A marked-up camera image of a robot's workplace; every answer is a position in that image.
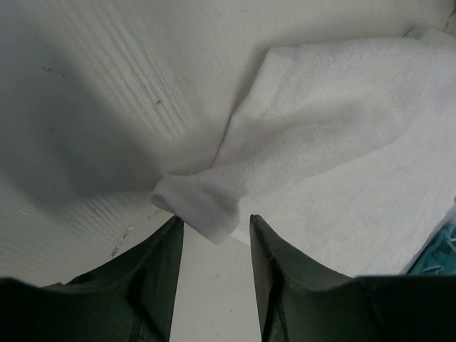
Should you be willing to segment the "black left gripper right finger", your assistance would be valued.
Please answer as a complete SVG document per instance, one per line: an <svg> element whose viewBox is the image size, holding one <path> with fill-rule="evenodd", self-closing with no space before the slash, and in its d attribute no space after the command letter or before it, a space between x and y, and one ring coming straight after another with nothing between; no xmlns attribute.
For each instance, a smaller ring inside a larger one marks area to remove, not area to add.
<svg viewBox="0 0 456 342"><path fill-rule="evenodd" d="M256 303L263 341L453 341L455 278L351 278L250 218Z"/></svg>

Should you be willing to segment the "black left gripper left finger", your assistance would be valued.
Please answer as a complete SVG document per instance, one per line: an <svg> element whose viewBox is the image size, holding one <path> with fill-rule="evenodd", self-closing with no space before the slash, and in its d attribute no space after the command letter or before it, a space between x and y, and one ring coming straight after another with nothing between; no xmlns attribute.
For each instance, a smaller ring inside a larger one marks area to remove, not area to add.
<svg viewBox="0 0 456 342"><path fill-rule="evenodd" d="M67 284L1 279L2 341L168 341L184 223L172 217L137 246Z"/></svg>

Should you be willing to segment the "white towel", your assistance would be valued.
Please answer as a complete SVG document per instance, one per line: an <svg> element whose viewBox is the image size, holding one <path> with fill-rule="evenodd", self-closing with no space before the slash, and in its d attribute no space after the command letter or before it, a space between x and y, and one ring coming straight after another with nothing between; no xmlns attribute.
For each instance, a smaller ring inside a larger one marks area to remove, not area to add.
<svg viewBox="0 0 456 342"><path fill-rule="evenodd" d="M213 242L258 214L342 274L404 272L455 203L455 37L270 49L213 165L152 203Z"/></svg>

